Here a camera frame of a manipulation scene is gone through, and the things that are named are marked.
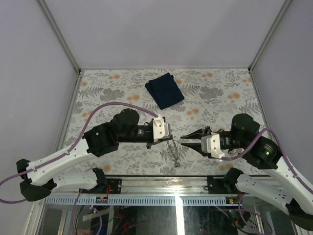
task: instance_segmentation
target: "navy blue cloth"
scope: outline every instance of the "navy blue cloth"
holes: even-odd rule
[[[150,80],[145,87],[161,110],[185,99],[170,73]]]

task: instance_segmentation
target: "white wall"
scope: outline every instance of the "white wall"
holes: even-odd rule
[[[313,183],[313,1],[294,0],[254,70],[270,126]]]
[[[34,0],[1,0],[0,22],[2,180],[17,173],[17,160],[52,153],[75,72]],[[20,181],[0,187],[0,197],[22,199]],[[20,234],[31,205],[0,204],[0,234]]]
[[[82,68],[248,67],[284,0],[46,0]]]

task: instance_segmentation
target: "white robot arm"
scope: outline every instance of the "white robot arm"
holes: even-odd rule
[[[248,114],[234,116],[230,131],[214,133],[210,127],[198,130],[182,139],[199,139],[201,143],[182,143],[203,156],[230,160],[221,150],[247,149],[242,157],[280,183],[282,189],[259,182],[241,170],[231,168],[224,176],[224,186],[257,196],[279,208],[299,227],[313,231],[313,185],[282,156],[279,146],[259,134],[260,125]]]
[[[40,160],[19,160],[18,173],[33,170],[21,176],[22,195],[27,201],[37,201],[59,191],[84,189],[84,192],[89,193],[106,192],[107,181],[102,169],[94,168],[92,171],[78,173],[64,171],[76,164],[116,151],[120,142],[146,143],[150,149],[154,144],[172,139],[170,125],[160,115],[146,125],[138,125],[138,121],[139,114],[135,110],[125,109],[110,122],[85,132],[71,151],[71,146],[67,146]],[[51,162],[60,155],[64,157]]]

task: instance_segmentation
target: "cable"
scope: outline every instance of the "cable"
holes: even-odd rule
[[[77,195],[77,197],[76,197],[76,199],[74,201],[73,208],[72,208],[72,213],[71,213],[71,216],[70,216],[70,224],[71,224],[71,227],[72,227],[72,233],[74,235],[76,235],[76,231],[75,231],[75,228],[74,228],[74,215],[75,215],[75,211],[76,211],[76,204],[78,202],[78,198],[79,198],[80,194],[82,194],[82,191],[83,190],[81,189],[78,192],[78,195]],[[100,227],[99,227],[99,230],[98,230],[98,232],[96,234],[96,235],[99,235],[100,232],[101,232],[101,229],[102,229],[102,214],[93,206],[91,207],[91,209],[93,209],[95,212],[97,212],[98,215],[99,215],[99,218],[100,218]]]
[[[243,220],[243,222],[248,226],[248,228],[251,228],[255,233],[257,233],[257,234],[259,234],[259,235],[272,235],[272,234],[273,234],[273,228],[272,228],[271,224],[270,224],[264,217],[262,217],[260,214],[258,214],[258,216],[259,216],[263,221],[265,221],[265,222],[268,224],[268,226],[269,226],[269,229],[270,229],[270,233],[269,233],[269,234],[262,234],[262,233],[259,233],[255,228],[253,228],[252,226],[250,226],[250,225],[248,224],[248,222],[245,220],[242,211],[246,211],[246,212],[249,212],[249,213],[254,213],[255,215],[257,215],[257,213],[255,213],[255,212],[253,212],[253,211],[241,209],[240,205],[241,205],[241,203],[242,203],[242,201],[243,201],[243,197],[244,197],[245,195],[247,195],[247,194],[244,193],[244,194],[239,198],[239,203],[238,203],[239,215],[240,215],[241,219]]]
[[[108,185],[108,186],[107,186],[107,199],[108,199],[108,201],[109,201],[109,194],[110,194],[110,191],[111,191],[111,186]]]
[[[104,108],[104,107],[106,107],[106,106],[111,106],[111,105],[121,105],[121,106],[131,107],[131,108],[134,108],[134,109],[138,109],[138,110],[144,111],[144,112],[146,112],[146,113],[148,113],[148,114],[151,114],[152,116],[154,116],[154,117],[156,117],[156,118],[158,117],[158,115],[155,114],[154,112],[151,112],[150,110],[147,110],[147,109],[138,107],[138,106],[133,105],[133,104],[127,104],[127,103],[123,103],[123,102],[109,102],[109,103],[106,103],[106,104],[102,104],[102,105],[98,106],[97,108],[95,108],[95,109],[92,111],[92,113],[91,113],[90,116],[88,117],[88,119],[87,119],[87,121],[86,121],[86,123],[85,123],[85,125],[84,125],[84,127],[83,127],[83,129],[82,129],[82,131],[81,131],[81,133],[79,134],[78,138],[77,138],[76,141],[71,145],[71,147],[67,150],[66,153],[63,153],[63,154],[61,154],[60,156],[58,156],[58,157],[56,157],[56,158],[54,158],[54,159],[51,159],[51,160],[49,160],[49,161],[47,161],[47,162],[45,162],[45,163],[42,163],[42,164],[40,164],[40,165],[34,167],[34,169],[29,169],[29,170],[23,171],[23,172],[21,172],[21,173],[12,175],[12,176],[10,176],[10,177],[7,177],[6,179],[4,179],[4,180],[2,180],[2,181],[0,182],[0,187],[1,187],[1,185],[3,185],[5,182],[7,182],[7,181],[9,181],[9,180],[12,180],[12,179],[17,178],[17,177],[19,177],[19,176],[28,174],[28,173],[30,173],[30,172],[32,172],[32,171],[34,171],[34,170],[37,170],[37,169],[39,169],[39,168],[41,168],[41,167],[43,167],[43,166],[45,166],[45,165],[48,165],[48,164],[50,164],[50,163],[52,163],[52,162],[55,162],[55,161],[61,159],[61,158],[64,157],[64,156],[66,156],[70,151],[72,151],[72,150],[76,147],[76,145],[78,144],[78,142],[79,142],[80,139],[82,138],[82,136],[83,136],[83,134],[84,134],[84,132],[85,132],[85,130],[86,130],[86,128],[87,128],[87,126],[88,126],[88,124],[89,124],[91,118],[92,118],[92,116],[93,116],[99,109],[102,109],[102,108]],[[0,202],[1,202],[1,203],[5,203],[5,204],[17,204],[17,203],[21,203],[21,202],[25,202],[25,201],[26,201],[26,199],[22,199],[22,200],[18,200],[18,201],[6,201],[6,200],[3,200],[3,199],[0,198]]]
[[[311,194],[313,194],[313,189],[311,189],[311,188],[298,176],[297,172],[293,169],[293,166],[292,166],[291,162],[289,161],[289,159],[288,159],[288,157],[287,157],[287,155],[286,155],[286,152],[285,152],[285,150],[283,149],[282,144],[281,144],[281,142],[280,142],[279,139],[278,139],[278,136],[277,136],[276,133],[275,133],[273,130],[271,130],[270,128],[264,128],[262,131],[260,131],[260,133],[254,138],[254,140],[249,144],[249,146],[248,146],[243,152],[239,153],[237,156],[234,156],[234,157],[222,157],[221,160],[224,160],[224,161],[232,161],[232,160],[236,160],[236,159],[238,159],[238,158],[243,157],[247,152],[249,152],[249,151],[251,150],[251,148],[252,148],[252,147],[255,145],[255,143],[259,140],[259,138],[262,136],[262,134],[263,134],[264,132],[266,132],[266,131],[270,132],[270,133],[274,136],[274,138],[275,138],[275,140],[276,140],[276,142],[277,142],[277,144],[278,144],[278,146],[279,146],[279,148],[280,148],[280,150],[281,150],[281,152],[282,152],[283,158],[284,158],[284,160],[285,160],[285,162],[286,162],[288,168],[289,168],[290,171],[293,173],[294,178],[297,178],[297,180],[300,182],[300,184],[301,184],[307,191],[309,191]]]
[[[224,212],[226,212],[226,211],[227,211],[227,212],[229,212],[229,211],[238,211],[239,214],[240,214],[240,217],[241,217],[241,219],[244,221],[244,223],[245,223],[249,228],[251,228],[256,234],[258,234],[258,235],[272,235],[272,234],[273,234],[273,228],[271,227],[271,224],[266,220],[266,218],[264,218],[262,215],[260,215],[260,214],[258,214],[258,213],[256,213],[256,212],[253,212],[253,211],[251,211],[251,210],[247,210],[247,209],[242,209],[242,208],[240,208],[240,204],[241,204],[241,202],[239,202],[238,209],[220,209],[220,211],[221,211],[221,210],[224,211]],[[247,221],[245,221],[244,216],[242,215],[242,212],[248,212],[248,213],[250,213],[250,214],[254,214],[254,215],[260,217],[263,221],[265,221],[265,222],[268,224],[269,229],[270,229],[270,233],[269,233],[269,234],[262,234],[262,233],[258,232],[256,229],[254,229],[252,226],[250,226],[250,225],[247,223]]]

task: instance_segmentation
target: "purple cable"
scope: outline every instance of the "purple cable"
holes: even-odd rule
[[[305,189],[307,191],[309,191],[311,194],[313,194],[313,189],[311,189],[297,174],[297,172],[293,169],[293,166],[291,164],[291,162],[289,161],[287,155],[286,155],[286,152],[285,150],[283,149],[282,147],[282,144],[281,142],[279,141],[278,139],[278,136],[276,135],[276,133],[270,129],[270,128],[264,128],[262,131],[260,131],[260,133],[254,138],[254,140],[251,142],[251,144],[249,144],[249,146],[241,153],[239,153],[237,156],[234,156],[234,157],[222,157],[221,159],[224,160],[224,161],[232,161],[232,160],[236,160],[238,158],[241,158],[244,154],[246,154],[247,152],[249,152],[251,150],[251,148],[255,145],[255,143],[259,140],[259,138],[262,136],[262,134],[264,132],[270,132],[272,133],[272,135],[274,136],[274,138],[276,139],[277,141],[277,144],[282,152],[282,155],[283,155],[283,158],[287,164],[287,166],[289,167],[290,171],[293,173],[294,177],[297,178],[297,180],[300,182],[300,184],[302,184],[303,187],[305,187]]]
[[[86,130],[86,128],[87,128],[87,126],[88,126],[88,124],[89,124],[89,122],[90,122],[92,116],[93,116],[99,109],[102,109],[102,108],[104,108],[104,107],[106,107],[106,106],[110,106],[110,105],[128,106],[128,107],[131,107],[131,108],[134,108],[134,109],[138,109],[138,110],[144,111],[144,112],[146,112],[146,113],[148,113],[148,114],[151,114],[152,116],[155,116],[155,117],[157,118],[157,115],[156,115],[154,112],[151,112],[151,111],[149,111],[149,110],[147,110],[147,109],[138,107],[138,106],[133,105],[133,104],[127,104],[127,103],[122,103],[122,102],[110,102],[110,103],[106,103],[106,104],[101,104],[100,106],[98,106],[97,108],[95,108],[95,109],[92,111],[92,113],[91,113],[90,116],[88,117],[88,119],[87,119],[87,121],[86,121],[86,123],[85,123],[85,125],[84,125],[84,127],[83,127],[83,129],[82,129],[82,131],[81,131],[81,133],[79,134],[79,136],[78,136],[78,138],[76,139],[76,141],[72,144],[72,146],[68,149],[68,152],[72,151],[72,150],[76,147],[76,145],[77,145],[78,142],[80,141],[81,137],[84,135],[84,132],[85,132],[85,130]],[[64,157],[64,156],[66,156],[66,153],[60,155],[59,157],[56,157],[55,159],[51,159],[50,161],[47,161],[47,162],[45,162],[45,163],[42,163],[42,164],[38,165],[37,167],[35,167],[35,169],[41,168],[41,167],[43,167],[43,166],[45,166],[45,165],[48,165],[48,164],[50,164],[50,163],[52,163],[52,162],[54,162],[54,161],[57,161],[57,160],[61,159],[61,158]]]
[[[19,176],[21,176],[21,175],[24,175],[24,174],[28,174],[28,173],[30,173],[30,172],[32,172],[32,171],[34,171],[34,170],[30,169],[30,170],[26,170],[26,171],[23,171],[23,172],[21,172],[21,173],[12,175],[12,176],[10,176],[10,177],[8,177],[8,178],[2,180],[2,181],[0,182],[0,186],[3,185],[5,182],[7,182],[7,181],[9,181],[9,180],[12,180],[12,179],[14,179],[14,178],[16,178],[16,177],[19,177]],[[1,202],[1,203],[5,203],[5,204],[16,204],[16,203],[21,203],[21,202],[25,202],[25,201],[26,201],[26,199],[22,199],[22,200],[19,200],[19,201],[6,201],[6,200],[3,200],[3,199],[0,198],[0,202]]]
[[[239,202],[238,202],[238,209],[237,209],[237,210],[239,211],[239,214],[240,214],[241,219],[242,219],[242,220],[244,221],[244,223],[248,226],[248,228],[251,228],[251,229],[252,229],[255,233],[257,233],[258,235],[272,235],[272,234],[273,234],[273,228],[272,228],[271,224],[270,224],[263,216],[261,216],[260,214],[258,214],[258,213],[256,213],[256,212],[250,211],[250,210],[241,209],[240,205],[241,205],[241,203],[242,203],[242,201],[243,201],[243,197],[244,197],[245,195],[247,195],[247,194],[244,193],[244,194],[240,197]],[[263,221],[265,221],[265,222],[268,224],[269,229],[270,229],[270,233],[269,233],[269,234],[262,234],[262,233],[258,232],[255,228],[253,228],[252,226],[250,226],[250,225],[248,224],[248,222],[245,220],[242,211],[246,211],[246,212],[248,212],[248,213],[251,213],[251,214],[254,214],[254,215],[257,215],[258,217],[260,217]]]
[[[106,106],[110,106],[110,105],[127,106],[127,107],[131,107],[131,108],[134,108],[134,109],[138,109],[138,110],[144,111],[144,112],[146,112],[146,113],[148,113],[148,114],[151,114],[152,116],[154,116],[154,117],[156,117],[156,118],[158,117],[154,112],[151,112],[150,110],[147,110],[147,109],[138,107],[138,106],[133,105],[133,104],[127,104],[127,103],[123,103],[123,102],[109,102],[109,103],[106,103],[106,104],[102,104],[102,105],[98,106],[97,108],[95,108],[95,109],[92,111],[92,113],[91,113],[90,116],[88,117],[88,119],[87,119],[87,121],[86,121],[86,123],[85,123],[85,125],[84,125],[84,127],[83,127],[83,129],[82,129],[82,131],[81,131],[81,133],[79,134],[78,138],[77,138],[76,141],[72,144],[72,146],[68,149],[67,152],[72,151],[72,150],[76,147],[76,145],[77,145],[78,142],[80,141],[81,137],[83,136],[83,134],[84,134],[84,132],[85,132],[85,130],[86,130],[86,128],[87,128],[87,126],[88,126],[88,124],[89,124],[91,118],[92,118],[92,116],[93,116],[99,109],[102,109],[102,108],[104,108],[104,107],[106,107]],[[45,163],[42,163],[42,164],[36,166],[35,169],[37,170],[37,169],[39,169],[39,168],[41,168],[41,167],[43,167],[43,166],[45,166],[45,165],[48,165],[48,164],[50,164],[50,163],[52,163],[52,162],[55,162],[55,161],[61,159],[62,157],[66,156],[66,155],[67,155],[67,153],[63,153],[63,154],[61,154],[60,156],[58,156],[58,157],[56,157],[56,158],[54,158],[54,159],[51,159],[51,160],[49,160],[49,161],[47,161],[47,162],[45,162]],[[12,176],[10,176],[10,177],[8,177],[8,178],[2,180],[2,181],[0,182],[0,186],[3,185],[5,182],[7,182],[7,181],[9,181],[9,180],[12,180],[12,179],[14,179],[14,178],[16,178],[16,177],[19,177],[19,176],[21,176],[21,175],[28,174],[28,173],[30,173],[30,172],[32,172],[32,171],[34,171],[34,170],[33,170],[33,169],[29,169],[29,170],[23,171],[23,172],[21,172],[21,173],[12,175]],[[22,199],[22,200],[19,200],[19,201],[6,201],[6,200],[3,200],[3,199],[0,198],[0,202],[1,202],[1,203],[5,203],[5,204],[17,204],[17,203],[21,203],[21,202],[25,202],[25,201],[26,201],[26,199]]]

